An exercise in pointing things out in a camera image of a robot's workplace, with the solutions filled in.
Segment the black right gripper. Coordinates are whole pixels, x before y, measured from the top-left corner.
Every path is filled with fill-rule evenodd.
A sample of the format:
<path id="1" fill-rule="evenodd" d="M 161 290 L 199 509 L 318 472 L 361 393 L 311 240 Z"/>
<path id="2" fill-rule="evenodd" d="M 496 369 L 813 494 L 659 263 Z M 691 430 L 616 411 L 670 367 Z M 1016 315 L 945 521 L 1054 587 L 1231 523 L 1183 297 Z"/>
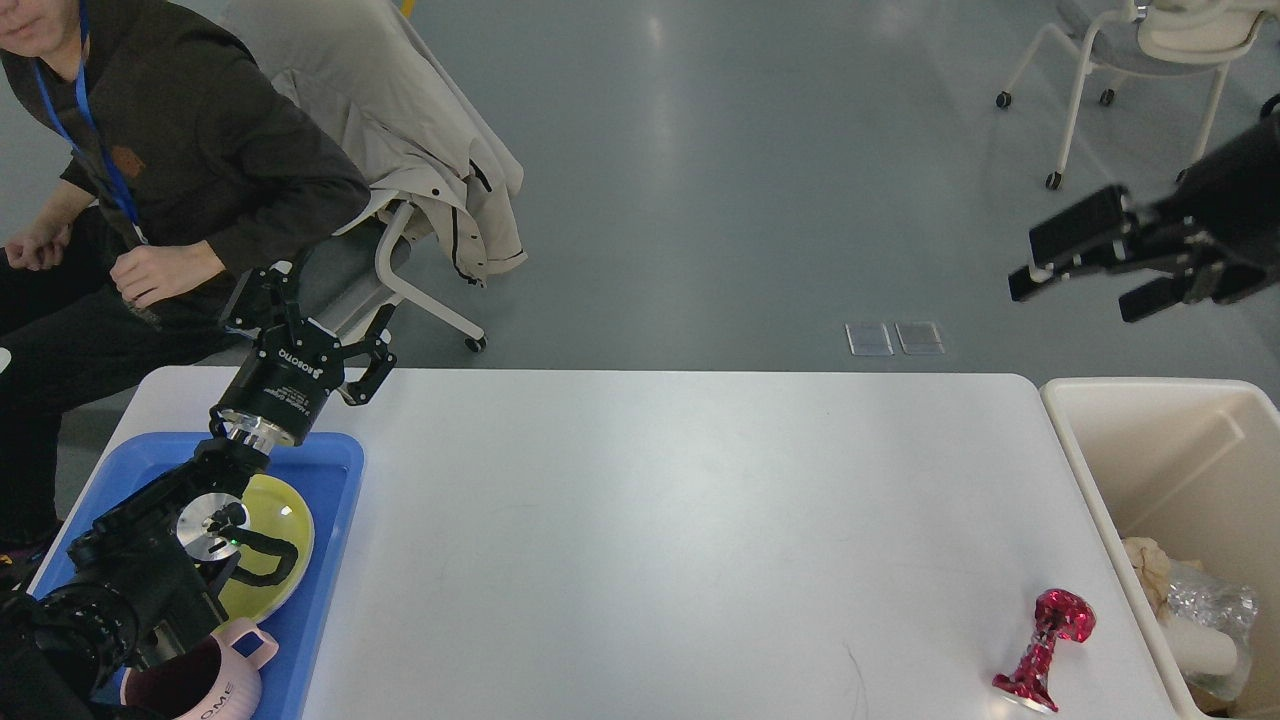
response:
<path id="1" fill-rule="evenodd" d="M 1175 273 L 1189 263 L 1193 237 L 1208 236 L 1199 260 L 1119 299 L 1125 323 L 1179 304 L 1228 305 L 1277 283 L 1277 102 L 1257 124 L 1193 164 L 1156 204 L 1107 184 L 1032 227 L 1030 260 L 1007 278 L 1025 302 L 1070 277 L 1138 270 Z"/>

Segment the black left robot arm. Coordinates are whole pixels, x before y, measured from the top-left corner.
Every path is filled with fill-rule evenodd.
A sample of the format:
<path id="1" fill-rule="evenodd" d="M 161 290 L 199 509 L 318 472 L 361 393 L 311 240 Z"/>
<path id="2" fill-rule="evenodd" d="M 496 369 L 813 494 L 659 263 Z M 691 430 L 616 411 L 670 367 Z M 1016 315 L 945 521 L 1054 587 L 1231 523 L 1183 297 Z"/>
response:
<path id="1" fill-rule="evenodd" d="M 67 551 L 72 579 L 35 598 L 3 596 L 5 719 L 143 719 L 93 694 L 119 669 L 145 670 L 192 651 L 229 618 L 230 580 L 279 585 L 298 562 L 287 539 L 251 527 L 242 497 L 278 446 L 300 446 L 325 402 L 366 404 L 396 365 L 387 325 L 370 314 L 358 340 L 301 314 L 302 261 L 244 274 L 224 310 L 252 348 L 210 410 L 189 460 L 93 520 Z"/>

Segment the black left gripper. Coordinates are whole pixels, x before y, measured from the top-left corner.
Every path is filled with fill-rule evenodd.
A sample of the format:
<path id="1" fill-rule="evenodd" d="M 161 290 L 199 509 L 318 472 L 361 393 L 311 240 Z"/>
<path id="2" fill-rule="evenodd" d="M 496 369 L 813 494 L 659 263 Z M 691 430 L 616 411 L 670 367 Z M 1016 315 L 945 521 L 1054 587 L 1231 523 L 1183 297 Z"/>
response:
<path id="1" fill-rule="evenodd" d="M 397 364 L 383 304 L 365 334 L 349 345 L 300 310 L 300 284 L 314 251 L 246 272 L 221 310 L 219 325 L 253 343 L 210 410 L 210 432 L 251 447 L 297 447 L 337 391 L 348 406 L 367 404 Z M 346 378 L 346 361 L 365 357 L 364 374 Z"/>

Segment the person left hand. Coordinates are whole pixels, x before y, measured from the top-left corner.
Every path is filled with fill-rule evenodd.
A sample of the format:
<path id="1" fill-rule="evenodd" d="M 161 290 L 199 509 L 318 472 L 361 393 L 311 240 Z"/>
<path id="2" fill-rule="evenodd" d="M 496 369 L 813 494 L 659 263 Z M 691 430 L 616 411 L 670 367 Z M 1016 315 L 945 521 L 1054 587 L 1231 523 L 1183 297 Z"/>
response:
<path id="1" fill-rule="evenodd" d="M 122 254 L 109 277 L 129 306 L 148 309 L 196 290 L 224 270 L 212 247 L 200 241 L 184 246 L 141 245 Z"/>

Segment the person right hand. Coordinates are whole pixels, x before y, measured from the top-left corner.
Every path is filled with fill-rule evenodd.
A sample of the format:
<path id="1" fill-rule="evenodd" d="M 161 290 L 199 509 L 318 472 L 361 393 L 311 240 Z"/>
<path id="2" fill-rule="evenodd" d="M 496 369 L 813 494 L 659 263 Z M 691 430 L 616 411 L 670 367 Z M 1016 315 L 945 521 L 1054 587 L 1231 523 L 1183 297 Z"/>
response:
<path id="1" fill-rule="evenodd" d="M 4 245 L 4 254 L 9 268 L 49 272 L 61 265 L 69 242 L 68 224 L 35 223 L 13 234 Z"/>

